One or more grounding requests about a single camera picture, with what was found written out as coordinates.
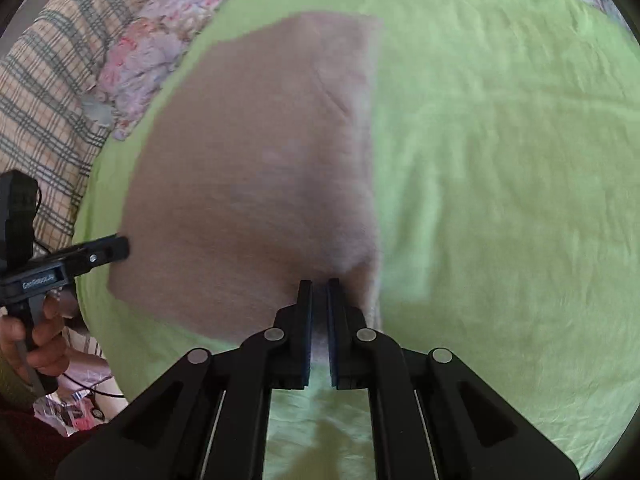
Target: floral fabric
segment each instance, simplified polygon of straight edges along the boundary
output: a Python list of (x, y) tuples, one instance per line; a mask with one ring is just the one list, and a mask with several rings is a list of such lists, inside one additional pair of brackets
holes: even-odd
[[(223, 0), (148, 0), (109, 50), (91, 98), (107, 107), (113, 136), (125, 139), (191, 40)], [(612, 0), (582, 0), (627, 27)]]

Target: green sleeve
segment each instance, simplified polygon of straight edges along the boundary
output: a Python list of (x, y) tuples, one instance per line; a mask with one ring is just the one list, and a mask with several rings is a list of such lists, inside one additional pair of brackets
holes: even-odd
[(0, 397), (12, 407), (29, 410), (36, 396), (9, 366), (0, 352)]

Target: plaid blanket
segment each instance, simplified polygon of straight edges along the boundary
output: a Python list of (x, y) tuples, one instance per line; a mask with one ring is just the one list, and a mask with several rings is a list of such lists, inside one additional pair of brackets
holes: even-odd
[(109, 130), (82, 113), (112, 41), (143, 0), (50, 0), (0, 62), (0, 171), (38, 179), (38, 240), (68, 246)]

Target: folded cloth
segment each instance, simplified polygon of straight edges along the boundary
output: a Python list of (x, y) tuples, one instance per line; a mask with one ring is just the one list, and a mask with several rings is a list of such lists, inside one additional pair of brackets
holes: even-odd
[(153, 125), (110, 272), (120, 300), (239, 342), (300, 279), (337, 276), (376, 325), (370, 101), (380, 22), (306, 12), (207, 52)]

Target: finger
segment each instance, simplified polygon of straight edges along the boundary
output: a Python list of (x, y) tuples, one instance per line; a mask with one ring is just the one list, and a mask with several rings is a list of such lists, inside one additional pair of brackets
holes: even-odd
[(0, 341), (11, 342), (24, 339), (24, 325), (19, 319), (11, 316), (0, 317)]
[(65, 355), (66, 341), (59, 335), (46, 345), (41, 346), (27, 354), (27, 362), (32, 368), (41, 368), (52, 365)]
[(65, 320), (62, 316), (47, 319), (33, 329), (33, 342), (38, 346), (43, 346), (57, 336), (65, 327)]
[(51, 377), (58, 377), (65, 373), (69, 368), (69, 358), (62, 356), (55, 363), (48, 366), (41, 366), (37, 370), (43, 375), (49, 375)]
[(47, 296), (42, 304), (42, 312), (47, 319), (53, 319), (60, 314), (60, 302), (58, 298)]

